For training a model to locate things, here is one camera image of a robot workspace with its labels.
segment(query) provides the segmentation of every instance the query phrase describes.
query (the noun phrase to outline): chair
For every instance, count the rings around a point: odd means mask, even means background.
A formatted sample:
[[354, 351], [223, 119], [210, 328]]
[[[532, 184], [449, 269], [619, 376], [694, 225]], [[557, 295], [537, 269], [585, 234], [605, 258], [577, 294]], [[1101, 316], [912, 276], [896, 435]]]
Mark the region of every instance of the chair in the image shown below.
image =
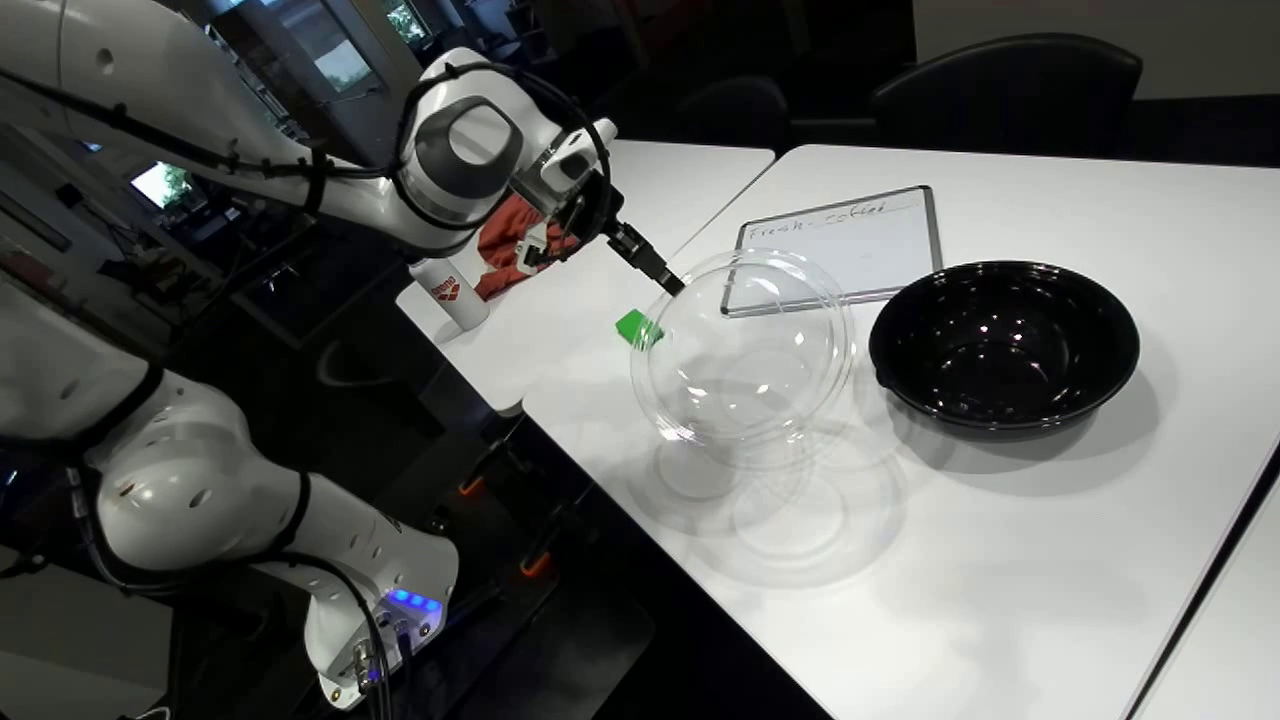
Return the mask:
[[870, 94], [874, 130], [961, 144], [1105, 144], [1142, 62], [1065, 34], [972, 44]]
[[789, 98], [771, 78], [728, 78], [676, 104], [688, 134], [778, 134], [789, 117]]

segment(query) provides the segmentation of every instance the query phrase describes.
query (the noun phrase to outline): glass bowl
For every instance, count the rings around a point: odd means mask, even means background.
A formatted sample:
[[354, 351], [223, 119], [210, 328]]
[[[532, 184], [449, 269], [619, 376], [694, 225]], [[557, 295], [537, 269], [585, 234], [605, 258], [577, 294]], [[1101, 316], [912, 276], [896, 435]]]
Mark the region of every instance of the glass bowl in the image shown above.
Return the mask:
[[661, 440], [744, 454], [812, 422], [847, 368], [847, 316], [795, 258], [725, 258], [661, 295], [633, 390]]

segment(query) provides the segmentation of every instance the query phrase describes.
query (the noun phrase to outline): wire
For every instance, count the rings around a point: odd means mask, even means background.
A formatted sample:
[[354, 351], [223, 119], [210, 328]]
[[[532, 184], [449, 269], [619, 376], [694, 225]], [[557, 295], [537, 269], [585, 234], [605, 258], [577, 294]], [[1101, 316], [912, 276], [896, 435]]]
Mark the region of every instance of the wire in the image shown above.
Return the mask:
[[198, 571], [180, 571], [177, 580], [125, 580], [112, 560], [104, 557], [104, 527], [90, 513], [90, 502], [83, 492], [83, 478], [78, 469], [69, 469], [65, 472], [69, 482], [69, 492], [72, 492], [72, 519], [78, 527], [78, 544], [88, 553], [88, 565], [121, 593], [126, 595], [177, 595], [177, 593], [187, 593], [196, 580], [207, 580], [207, 577], [221, 577], [227, 571], [230, 565], [203, 565]]
[[522, 67], [508, 67], [508, 64], [497, 64], [497, 67], [499, 67], [505, 78], [511, 78], [511, 84], [537, 88], [537, 94], [544, 94], [552, 104], [561, 104], [567, 117], [577, 117], [577, 124], [590, 136], [605, 188], [613, 188], [606, 144], [605, 144], [605, 136], [595, 134], [590, 117], [589, 117], [563, 88], [549, 84], [544, 78], [522, 73]]
[[223, 167], [223, 171], [257, 171], [257, 176], [322, 176], [322, 182], [370, 182], [381, 171], [358, 171], [358, 167], [333, 167], [333, 164], [320, 164], [320, 171], [309, 164], [309, 161], [295, 161], [295, 164], [271, 164], [271, 161], [258, 161], [258, 164], [242, 164], [239, 156], [223, 156], [223, 154], [210, 154], [210, 149], [198, 149], [198, 144], [187, 144], [155, 124], [143, 124], [135, 117], [126, 117], [126, 109], [104, 109], [104, 104], [90, 104], [83, 98], [72, 98], [72, 94], [59, 94], [59, 88], [49, 88], [49, 84], [31, 84], [14, 73], [0, 73], [0, 80], [7, 84], [20, 84], [59, 109], [72, 109], [72, 111], [83, 111], [106, 130], [121, 130], [143, 144], [155, 144], [163, 149], [166, 156], [180, 156], [187, 164], [203, 164], [203, 167]]
[[[460, 80], [460, 78], [485, 73], [485, 67], [491, 67], [491, 64], [443, 64], [439, 78], [427, 78], [427, 80], [410, 84], [410, 94], [402, 94], [402, 104], [401, 104], [394, 149], [402, 149], [409, 124], [410, 124], [410, 117], [417, 117], [417, 104], [418, 104], [434, 84]], [[417, 222], [422, 222], [422, 225], [434, 225], [434, 227], [449, 227], [449, 234], [471, 234], [471, 227], [479, 227], [479, 225], [497, 214], [497, 203], [491, 203], [491, 210], [488, 210], [479, 222], [471, 222], [471, 225], [449, 225], [449, 222], [422, 214], [422, 210], [410, 200], [410, 192], [402, 188], [401, 167], [402, 167], [402, 161], [391, 161], [391, 164], [383, 167], [383, 176], [391, 176], [391, 188], [394, 188], [401, 203], [402, 203]]]
[[381, 633], [370, 609], [362, 604], [362, 593], [354, 587], [354, 580], [342, 568], [336, 568], [333, 560], [309, 557], [309, 553], [274, 553], [262, 565], [271, 565], [271, 560], [315, 568], [349, 587], [349, 595], [358, 609], [362, 629], [370, 636], [370, 652], [374, 652], [374, 670], [370, 670], [370, 686], [368, 686], [362, 699], [374, 720], [391, 720], [394, 717], [394, 708], [391, 708], [391, 655], [386, 655], [383, 633]]
[[23, 553], [23, 557], [14, 557], [11, 565], [0, 568], [0, 580], [31, 577], [31, 571], [45, 571], [45, 568], [49, 568], [49, 557]]

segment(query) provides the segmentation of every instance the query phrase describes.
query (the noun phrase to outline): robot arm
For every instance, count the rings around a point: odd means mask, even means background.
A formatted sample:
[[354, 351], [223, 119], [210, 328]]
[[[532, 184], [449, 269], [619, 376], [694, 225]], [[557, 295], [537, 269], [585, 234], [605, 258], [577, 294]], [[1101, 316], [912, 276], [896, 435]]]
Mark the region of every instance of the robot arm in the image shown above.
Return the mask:
[[[0, 435], [69, 440], [106, 416], [148, 368], [78, 334], [0, 280]], [[322, 478], [262, 461], [239, 409], [207, 386], [163, 371], [155, 394], [100, 443], [88, 549], [143, 571], [311, 557], [353, 580], [381, 639], [370, 639], [342, 580], [309, 565], [258, 565], [311, 595], [302, 652], [329, 705], [362, 699], [362, 655], [386, 650], [394, 671], [427, 650], [449, 618], [460, 557], [443, 537], [402, 527]]]
[[155, 0], [0, 3], [7, 124], [170, 161], [422, 253], [463, 243], [511, 188], [552, 218], [605, 154], [590, 134], [617, 136], [606, 119], [563, 134], [499, 64], [456, 49], [422, 73], [427, 94], [402, 117], [394, 167], [315, 156], [237, 49], [216, 44], [216, 28], [258, 10], [216, 0], [184, 14]]
[[[599, 136], [613, 141], [606, 119], [563, 134], [505, 67], [460, 49], [422, 73], [394, 167], [322, 156], [293, 141], [242, 84], [239, 62], [193, 26], [249, 10], [210, 0], [184, 17], [155, 0], [4, 0], [4, 119], [170, 161], [422, 253], [453, 253], [505, 192], [557, 214], [605, 161]], [[74, 435], [140, 376], [140, 361], [0, 280], [0, 435]], [[336, 708], [358, 705], [358, 655], [370, 643], [386, 650], [391, 671], [443, 629], [456, 549], [381, 517], [322, 478], [298, 482], [262, 461], [239, 409], [203, 386], [163, 371], [88, 466], [104, 478], [100, 537], [130, 568], [184, 571], [257, 560], [278, 544], [339, 568], [358, 601], [315, 568], [266, 568], [311, 595], [302, 650]]]

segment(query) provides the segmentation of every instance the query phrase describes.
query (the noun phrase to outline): white table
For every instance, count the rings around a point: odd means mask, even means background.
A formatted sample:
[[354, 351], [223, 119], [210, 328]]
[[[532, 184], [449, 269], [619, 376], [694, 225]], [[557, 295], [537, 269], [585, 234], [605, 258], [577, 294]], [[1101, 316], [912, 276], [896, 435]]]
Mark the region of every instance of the white table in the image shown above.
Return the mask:
[[1272, 720], [1280, 712], [1280, 492], [1272, 490], [1222, 577], [1165, 663], [1140, 720]]
[[[860, 356], [844, 454], [688, 503], [625, 344], [522, 409], [831, 717], [1119, 720], [1280, 440], [1280, 171], [795, 149], [676, 269], [744, 222], [908, 184], [937, 192], [945, 265], [1056, 261], [1130, 309], [1140, 371], [1101, 416], [965, 443], [886, 409]], [[874, 309], [852, 319], [865, 349]]]
[[[619, 222], [671, 258], [766, 164], [771, 154], [763, 149], [619, 141], [613, 149], [613, 184], [625, 192]], [[456, 265], [479, 265], [475, 248], [460, 253]], [[573, 361], [578, 341], [617, 337], [613, 319], [637, 309], [646, 287], [652, 280], [605, 240], [590, 240], [567, 265], [491, 299], [488, 319], [471, 334], [456, 334], [418, 284], [409, 284], [394, 304], [488, 409], [508, 414], [544, 371]]]

